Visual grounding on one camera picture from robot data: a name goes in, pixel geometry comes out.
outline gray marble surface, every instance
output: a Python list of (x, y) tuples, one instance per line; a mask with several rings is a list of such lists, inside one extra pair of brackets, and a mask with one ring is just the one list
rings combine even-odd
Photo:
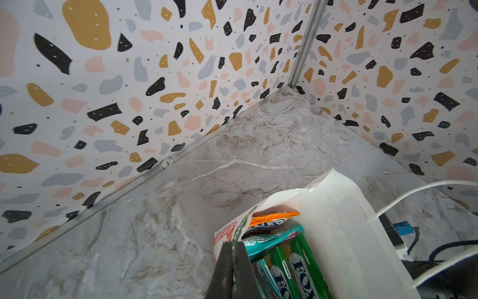
[[(2, 297), (202, 298), (214, 269), (214, 232), (272, 193), (304, 187), (331, 168), (355, 181), (375, 210), (426, 183), (285, 88), (2, 274)], [(387, 214), (420, 227), (412, 253), (419, 260), (443, 243), (478, 237), (478, 218), (437, 189)]]

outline snack packaging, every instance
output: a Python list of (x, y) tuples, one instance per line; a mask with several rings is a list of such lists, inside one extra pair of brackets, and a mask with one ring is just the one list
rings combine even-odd
[(261, 234), (252, 236), (242, 239), (242, 242), (246, 246), (249, 259), (254, 262), (259, 258), (264, 257), (269, 249), (274, 248), (282, 241), (296, 236), (303, 230), (302, 226), (298, 224), (283, 232), (277, 232), (271, 235)]
[(289, 247), (289, 269), (302, 298), (314, 298), (313, 292), (316, 298), (333, 299), (304, 234), (300, 233), (291, 240)]
[(297, 287), (295, 286), (292, 273), (287, 266), (284, 253), (280, 246), (276, 247), (271, 253), (271, 266), (269, 267), (279, 292), (284, 299), (301, 299)]

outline pink speckle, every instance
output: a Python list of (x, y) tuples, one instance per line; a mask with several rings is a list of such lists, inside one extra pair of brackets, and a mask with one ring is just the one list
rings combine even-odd
[(206, 89), (207, 88), (207, 80), (201, 82), (201, 84), (199, 84), (199, 89)]
[(239, 21), (242, 18), (242, 12), (240, 11), (239, 8), (236, 8), (234, 10), (234, 23)]
[(464, 166), (449, 166), (446, 169), (446, 179), (456, 179), (463, 181), (472, 181), (473, 173), (469, 167)]
[(342, 65), (342, 69), (344, 70), (344, 72), (347, 72), (349, 68), (350, 68), (349, 64)]
[(395, 106), (395, 102), (394, 102), (392, 99), (390, 99), (390, 98), (384, 99), (384, 100), (383, 100), (383, 104), (384, 104), (385, 107), (387, 107), (387, 108), (391, 108), (391, 107)]
[(96, 56), (88, 59), (87, 63), (85, 64), (85, 69), (92, 73), (103, 73), (105, 71), (103, 66), (103, 58)]
[(201, 117), (192, 115), (184, 122), (184, 127), (188, 130), (197, 130), (201, 127)]
[(472, 120), (474, 118), (474, 114), (472, 111), (465, 111), (463, 113), (461, 113), (460, 116), (458, 116), (457, 119), (455, 119), (455, 122), (456, 123), (464, 123), (464, 122), (469, 122), (470, 120)]
[(243, 91), (241, 94), (240, 94), (240, 97), (245, 100), (248, 96), (250, 95), (250, 92), (245, 92)]
[(438, 88), (446, 88), (446, 89), (454, 88), (453, 78), (452, 77), (441, 78), (440, 82), (438, 83)]
[(325, 92), (325, 90), (327, 89), (327, 86), (322, 79), (315, 79), (314, 80), (314, 89), (315, 89), (316, 94), (322, 95)]
[(405, 42), (407, 44), (418, 44), (420, 42), (420, 36), (418, 32), (414, 32)]
[(340, 57), (340, 48), (342, 46), (342, 41), (338, 41), (337, 44), (335, 45), (335, 48), (334, 48), (334, 55), (335, 55), (335, 58), (339, 58)]
[(365, 106), (362, 103), (355, 102), (355, 110), (363, 111), (363, 110), (365, 110)]
[(184, 87), (184, 88), (189, 88), (191, 86), (191, 82), (186, 80), (186, 78), (183, 76), (183, 74), (181, 74), (181, 72), (178, 72), (177, 74), (178, 74), (179, 85), (181, 85), (181, 87)]
[(425, 107), (425, 105), (428, 103), (429, 101), (429, 98), (426, 97), (426, 96), (421, 96), (418, 98), (417, 100), (417, 104), (420, 104), (420, 106), (423, 108)]
[(68, 168), (73, 168), (73, 167), (82, 165), (84, 162), (85, 162), (85, 157), (83, 157), (82, 155), (78, 155), (66, 160), (65, 165)]
[(150, 43), (154, 42), (155, 40), (158, 40), (158, 41), (164, 40), (163, 35), (157, 31), (140, 30), (140, 34), (147, 42), (150, 42)]
[(7, 10), (0, 10), (0, 77), (10, 77), (15, 72), (15, 51), (20, 27)]
[(71, 193), (72, 191), (73, 191), (73, 187), (66, 187), (66, 188), (58, 189), (58, 191), (55, 192), (55, 193), (52, 195), (52, 198), (67, 197), (68, 195), (70, 195), (70, 193)]
[(350, 13), (350, 6), (344, 0), (340, 1), (340, 9), (345, 11), (347, 14)]
[(274, 24), (272, 22), (267, 25), (267, 34), (271, 34), (271, 32), (275, 29)]
[(130, 99), (130, 106), (136, 111), (141, 112), (141, 108), (143, 108), (143, 103), (141, 103), (139, 98), (131, 98)]
[(61, 108), (65, 109), (66, 111), (70, 111), (73, 114), (77, 114), (84, 106), (86, 106), (86, 104), (88, 104), (88, 102), (73, 99), (64, 99), (61, 103)]
[(97, 126), (88, 126), (85, 129), (83, 129), (83, 132), (86, 133), (86, 135), (95, 137), (95, 133), (103, 133), (103, 131), (98, 128)]
[(206, 43), (206, 50), (211, 51), (214, 47), (212, 36), (210, 40), (208, 40), (207, 36), (205, 36), (204, 41)]
[(402, 87), (405, 85), (406, 79), (403, 80), (396, 80), (393, 83), (393, 89), (391, 91), (392, 94), (397, 94), (402, 90)]
[(372, 115), (370, 113), (363, 114), (363, 122), (368, 124), (375, 124), (372, 119)]
[(87, 180), (84, 180), (82, 183), (81, 183), (81, 186), (82, 187), (93, 187), (93, 188), (96, 188), (98, 187), (101, 182), (105, 179), (105, 177), (99, 177), (99, 178), (96, 178), (96, 179), (87, 179)]
[(62, 150), (56, 147), (49, 146), (43, 142), (35, 141), (32, 147), (33, 154), (50, 155), (58, 158), (61, 156)]

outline gray speckle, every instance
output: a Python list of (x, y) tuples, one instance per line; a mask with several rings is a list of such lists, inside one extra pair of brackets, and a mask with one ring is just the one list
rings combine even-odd
[(369, 18), (367, 19), (367, 22), (375, 26), (379, 24), (379, 20), (377, 20), (377, 18), (374, 16), (369, 16)]
[(365, 59), (370, 57), (370, 52), (362, 52), (362, 53), (357, 53), (357, 54), (350, 54), (347, 56), (347, 61), (350, 62), (353, 65), (359, 65), (364, 62)]
[(478, 197), (478, 191), (474, 189), (466, 189), (460, 192), (461, 195)]
[(443, 51), (440, 55), (443, 56), (443, 57), (449, 58), (450, 55), (451, 55), (451, 52), (450, 51)]
[(383, 140), (383, 139), (387, 138), (387, 134), (385, 134), (384, 132), (375, 131), (375, 132), (373, 132), (372, 135), (377, 140)]
[(136, 24), (131, 19), (125, 19), (125, 20), (126, 20), (126, 25), (128, 26), (128, 30), (130, 31), (130, 33), (133, 33), (136, 30)]
[(26, 227), (15, 227), (13, 231), (11, 231), (7, 237), (10, 239), (21, 240), (25, 239), (27, 236), (27, 228)]
[(404, 160), (412, 161), (412, 162), (418, 162), (419, 158), (420, 158), (420, 153), (411, 154), (411, 155), (403, 155)]
[(478, 88), (465, 91), (465, 94), (474, 100), (478, 100)]
[(442, 145), (439, 144), (438, 142), (432, 142), (432, 143), (430, 143), (430, 147), (431, 147), (432, 149), (437, 149), (437, 148), (442, 147)]
[(106, 79), (99, 85), (99, 94), (106, 95), (118, 91), (123, 87), (123, 76), (117, 75), (113, 79)]
[(258, 90), (254, 93), (254, 95), (252, 96), (252, 98), (253, 98), (253, 99), (257, 99), (257, 97), (258, 97), (260, 94), (261, 94), (261, 90), (258, 89)]
[(66, 210), (66, 209), (68, 209), (68, 207), (63, 207), (63, 208), (59, 208), (59, 209), (55, 209), (55, 210), (45, 212), (45, 214), (43, 214), (43, 218), (59, 216), (61, 211)]
[(17, 90), (11, 88), (10, 86), (6, 86), (6, 85), (0, 86), (0, 98), (11, 96), (12, 94), (15, 94), (17, 92), (18, 92)]
[(88, 86), (85, 85), (85, 84), (77, 84), (77, 85), (73, 86), (71, 89), (83, 93), (87, 90), (87, 88), (88, 88)]
[(156, 109), (156, 110), (154, 111), (153, 114), (154, 114), (155, 116), (157, 116), (157, 117), (161, 117), (161, 118), (162, 118), (162, 117), (163, 117), (166, 113), (168, 113), (169, 111), (171, 111), (171, 110), (158, 108), (158, 109)]
[(211, 120), (214, 116), (212, 114), (210, 114), (207, 118), (206, 118), (206, 126), (208, 126), (210, 123), (211, 123)]
[(372, 112), (377, 111), (377, 98), (370, 94), (366, 94), (365, 99), (367, 100), (367, 103), (365, 103), (365, 107), (367, 107), (367, 109)]
[(208, 76), (210, 76), (214, 70), (214, 61), (216, 60), (215, 55), (211, 55), (211, 57), (207, 60), (206, 64), (203, 66), (203, 68), (199, 71), (197, 74), (197, 78), (199, 80), (204, 79)]
[(73, 131), (75, 130), (75, 126), (71, 126), (68, 128), (64, 128), (61, 130), (62, 136), (60, 137), (60, 140), (66, 140), (71, 137), (71, 134), (73, 134)]
[(116, 145), (116, 140), (96, 140), (95, 148), (99, 152), (121, 152), (123, 148)]
[(409, 91), (410, 92), (424, 92), (425, 89), (421, 88), (420, 86), (417, 86), (415, 88), (410, 88)]
[(309, 51), (309, 58), (310, 58), (310, 60), (313, 59), (313, 60), (317, 61), (317, 56), (315, 56), (315, 52), (313, 50)]
[(20, 194), (12, 199), (2, 199), (1, 202), (4, 204), (32, 203), (38, 198), (39, 195), (39, 193)]
[(464, 133), (456, 134), (455, 135), (455, 142), (456, 143), (461, 143), (466, 147), (470, 146), (470, 140), (468, 139), (468, 135), (466, 135)]
[(199, 133), (194, 133), (193, 136), (191, 136), (191, 138), (193, 138), (194, 140), (199, 140), (203, 138), (203, 136)]
[(267, 62), (265, 62), (264, 60), (261, 60), (261, 64), (259, 65), (259, 71), (261, 71), (263, 75), (265, 75), (266, 73), (266, 66), (267, 66)]
[(171, 147), (170, 144), (167, 144), (166, 142), (161, 143), (161, 151), (159, 152), (160, 155), (164, 155), (168, 152), (168, 149)]
[(242, 48), (242, 46), (244, 45), (244, 41), (244, 34), (241, 33), (236, 39), (236, 46), (238, 47), (238, 49)]
[(129, 176), (131, 171), (133, 171), (133, 167), (131, 166), (125, 166), (123, 167), (122, 170), (119, 171), (118, 177), (126, 177)]
[(134, 60), (134, 79), (138, 82), (148, 82), (148, 69), (141, 63), (141, 57)]
[(396, 58), (393, 63), (394, 69), (404, 69), (407, 66), (408, 58)]
[(243, 79), (237, 79), (236, 82), (234, 82), (234, 84), (232, 85), (234, 86), (235, 88), (237, 88), (239, 91), (243, 90), (244, 88), (246, 88), (246, 83), (244, 82)]
[(297, 8), (297, 11), (295, 12), (294, 21), (297, 21), (299, 19), (302, 5), (303, 5), (303, 2), (299, 4), (299, 7)]
[(151, 1), (150, 0), (134, 0), (138, 15), (142, 20), (149, 20), (151, 16)]
[(47, 178), (40, 185), (42, 187), (48, 187), (53, 185), (67, 186), (76, 183), (82, 178), (83, 175), (80, 173), (58, 173)]
[(353, 97), (359, 97), (360, 96), (360, 89), (357, 87), (356, 84), (352, 85), (352, 92), (351, 92)]
[(400, 112), (402, 116), (402, 126), (408, 125), (408, 121), (412, 118), (415, 118), (415, 112), (413, 111), (412, 106), (408, 106)]
[(288, 13), (284, 15), (281, 20), (281, 25), (286, 25), (287, 22), (290, 20), (291, 16), (292, 16), (292, 13)]
[(44, 0), (36, 0), (35, 1), (35, 4), (33, 5), (33, 12), (35, 14), (39, 15), (39, 16), (46, 17), (48, 19), (53, 20), (52, 13), (48, 9), (48, 6), (46, 6)]
[(458, 8), (450, 11), (450, 18), (446, 23), (445, 31), (443, 31), (440, 40), (456, 40), (463, 30), (463, 24), (458, 19)]
[(328, 25), (328, 17), (330, 17), (331, 13), (326, 14), (325, 16), (322, 17), (319, 23), (320, 29), (324, 30), (327, 25)]
[(259, 52), (259, 50), (262, 48), (262, 45), (264, 45), (264, 44), (259, 44), (259, 46), (257, 46), (256, 53)]
[(194, 31), (203, 28), (203, 24), (201, 22), (189, 22), (189, 31)]
[(228, 95), (228, 93), (229, 93), (229, 88), (227, 88), (227, 87), (224, 87), (224, 88), (223, 88), (223, 87), (220, 87), (220, 88), (219, 88), (219, 92), (225, 97), (225, 96)]

